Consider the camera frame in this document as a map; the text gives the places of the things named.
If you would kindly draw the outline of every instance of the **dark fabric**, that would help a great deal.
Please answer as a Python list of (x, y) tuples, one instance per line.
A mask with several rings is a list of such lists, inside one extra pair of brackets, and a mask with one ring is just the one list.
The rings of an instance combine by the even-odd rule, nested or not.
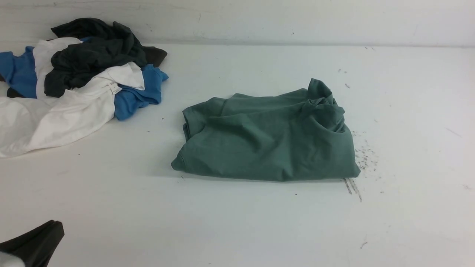
[(45, 94), (61, 97), (65, 90), (83, 87), (92, 77), (108, 67), (135, 62), (160, 65), (167, 53), (161, 49), (144, 48), (132, 31), (114, 22), (108, 26), (100, 19), (76, 19), (51, 29), (58, 37), (87, 38), (82, 44), (70, 45), (51, 58), (53, 70), (45, 77)]
[(8, 88), (7, 90), (7, 97), (9, 98), (15, 98), (15, 97), (21, 97), (21, 98), (25, 98), (22, 94), (20, 94), (19, 92), (15, 91), (15, 89), (13, 88)]
[(143, 47), (143, 50), (145, 51), (147, 64), (153, 64), (154, 67), (160, 67), (160, 64), (168, 54), (165, 50), (155, 47)]
[[(129, 28), (127, 28), (126, 33), (124, 33), (119, 25), (121, 24), (114, 22), (111, 27), (100, 19), (82, 18), (51, 28), (51, 30), (58, 37), (75, 37), (78, 39), (87, 37), (99, 37), (106, 40), (123, 39), (123, 36), (128, 37), (129, 34), (132, 34)], [(141, 47), (139, 40), (133, 34), (132, 36), (134, 45)], [(167, 52), (159, 48), (142, 47), (142, 49), (145, 51), (147, 64), (153, 64), (154, 67), (159, 67), (167, 56)]]
[(26, 267), (46, 267), (63, 236), (63, 224), (51, 220), (26, 234), (0, 243), (0, 251), (21, 258)]
[(265, 181), (357, 177), (353, 139), (329, 88), (235, 94), (183, 111), (187, 142), (171, 163), (198, 175)]
[(142, 49), (134, 49), (121, 39), (91, 38), (88, 42), (69, 45), (51, 58), (53, 70), (45, 77), (45, 94), (61, 97), (65, 90), (80, 88), (108, 67), (135, 62), (147, 64)]

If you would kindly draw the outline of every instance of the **pile of clothes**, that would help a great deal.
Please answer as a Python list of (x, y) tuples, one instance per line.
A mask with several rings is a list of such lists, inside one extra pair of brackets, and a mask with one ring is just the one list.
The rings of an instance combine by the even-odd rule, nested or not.
[[(57, 39), (0, 53), (0, 157), (62, 146), (114, 116), (158, 104), (167, 53), (144, 47), (117, 22), (76, 19), (52, 28)], [(171, 163), (198, 175), (265, 181), (357, 177), (351, 131), (330, 89), (312, 79), (284, 95), (235, 94), (183, 111), (186, 143)]]
[(62, 146), (161, 102), (167, 52), (144, 47), (114, 22), (76, 19), (51, 29), (58, 37), (0, 53), (0, 157)]

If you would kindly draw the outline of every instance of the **white fabric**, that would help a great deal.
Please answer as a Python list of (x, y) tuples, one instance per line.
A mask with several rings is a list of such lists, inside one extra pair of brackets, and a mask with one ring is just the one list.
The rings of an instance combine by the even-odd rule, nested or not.
[[(58, 40), (61, 38), (41, 41), (40, 49), (33, 50), (37, 90), (44, 88), (44, 76), (52, 69), (47, 56), (66, 45)], [(0, 97), (0, 157), (66, 145), (98, 130), (114, 116), (114, 95), (121, 90), (118, 84), (145, 88), (142, 71), (130, 62), (106, 69), (84, 87), (66, 90), (60, 98), (46, 96), (43, 91), (39, 99)]]

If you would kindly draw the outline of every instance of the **folded t-shirt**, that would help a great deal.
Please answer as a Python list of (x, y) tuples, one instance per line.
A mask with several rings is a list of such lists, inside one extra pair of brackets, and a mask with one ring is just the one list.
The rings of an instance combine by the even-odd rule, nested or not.
[(319, 80), (280, 96), (212, 98), (183, 114), (187, 142), (175, 170), (265, 181), (360, 173), (344, 110)]

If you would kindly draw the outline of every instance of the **black cloth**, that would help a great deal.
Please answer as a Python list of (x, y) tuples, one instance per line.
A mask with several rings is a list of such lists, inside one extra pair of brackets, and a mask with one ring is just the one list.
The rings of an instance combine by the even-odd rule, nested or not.
[(58, 37), (91, 38), (53, 55), (54, 69), (45, 77), (48, 96), (61, 97), (65, 90), (83, 87), (108, 67), (129, 62), (135, 62), (139, 67), (150, 63), (157, 67), (167, 55), (161, 49), (143, 47), (127, 26), (115, 21), (108, 26), (100, 19), (76, 19), (51, 30)]
[[(57, 27), (51, 28), (56, 36), (61, 37), (75, 37), (78, 39), (86, 37), (100, 37), (106, 40), (110, 39), (123, 39), (124, 36), (132, 38), (135, 46), (141, 46), (139, 40), (133, 35), (129, 28), (124, 31), (122, 27), (124, 25), (114, 22), (112, 27), (107, 25), (100, 19), (94, 18), (82, 18), (75, 19), (69, 23), (59, 25)], [(167, 56), (165, 50), (155, 48), (155, 47), (142, 47), (145, 51), (145, 56), (147, 59), (147, 64), (153, 64), (154, 67), (159, 67), (162, 61)]]
[(0, 251), (21, 258), (25, 267), (46, 267), (63, 236), (63, 224), (51, 220), (26, 234), (0, 243)]
[(13, 88), (8, 88), (7, 90), (7, 97), (9, 98), (15, 98), (15, 97), (21, 97), (21, 98), (25, 98), (22, 94), (20, 94), (19, 92), (17, 92), (15, 89)]
[(122, 39), (89, 41), (69, 45), (51, 58), (53, 70), (45, 77), (45, 94), (61, 97), (65, 90), (83, 87), (92, 77), (114, 66), (135, 62), (139, 67), (147, 64), (143, 49), (136, 49)]

